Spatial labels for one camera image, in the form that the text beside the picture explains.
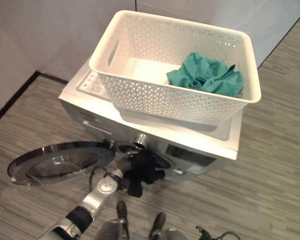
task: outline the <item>teal towel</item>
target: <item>teal towel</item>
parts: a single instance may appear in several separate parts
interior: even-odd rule
[[[234,71],[236,65],[205,58],[198,52],[191,53],[179,70],[168,72],[170,85],[204,92],[237,97],[243,87],[243,77]]]

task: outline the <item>wooden floor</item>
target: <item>wooden floor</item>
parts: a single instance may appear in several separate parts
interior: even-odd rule
[[[142,198],[116,196],[127,202],[132,239],[146,239],[164,211],[166,227],[190,240],[199,239],[196,225],[214,237],[232,230],[243,240],[300,240],[300,20],[259,68],[259,78],[262,100],[244,110],[235,164],[178,185],[156,182]],[[27,189],[7,175],[8,164],[30,150],[94,140],[58,102],[63,87],[39,77],[0,120],[0,240],[38,238],[88,190],[87,178]],[[115,217],[115,204],[82,239],[92,240]]]

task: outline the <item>perforated basket wall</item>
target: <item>perforated basket wall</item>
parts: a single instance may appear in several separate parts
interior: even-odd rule
[[[171,85],[152,84],[124,75],[129,58],[181,65],[191,52],[235,64],[244,84],[238,97]],[[110,22],[90,61],[113,105],[120,109],[202,124],[225,121],[261,98],[252,43],[243,32],[170,17],[120,11]]]

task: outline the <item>baseboard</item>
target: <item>baseboard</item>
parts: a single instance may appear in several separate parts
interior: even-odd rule
[[[18,100],[18,98],[27,90],[27,88],[37,79],[37,77],[42,76],[44,78],[53,80],[61,84],[67,84],[66,80],[60,79],[55,76],[51,76],[39,71],[35,71],[31,77],[16,91],[16,93],[9,99],[9,101],[0,109],[0,119],[5,115],[5,113],[11,108],[11,106]]]

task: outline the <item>washing machine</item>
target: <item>washing machine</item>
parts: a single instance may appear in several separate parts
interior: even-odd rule
[[[95,136],[95,142],[45,146],[15,159],[11,181],[22,185],[53,184],[106,166],[131,150],[150,150],[165,169],[165,180],[182,182],[221,169],[237,159],[242,110],[213,126],[187,124],[152,115],[119,112],[110,102],[88,61],[59,96],[69,117]]]

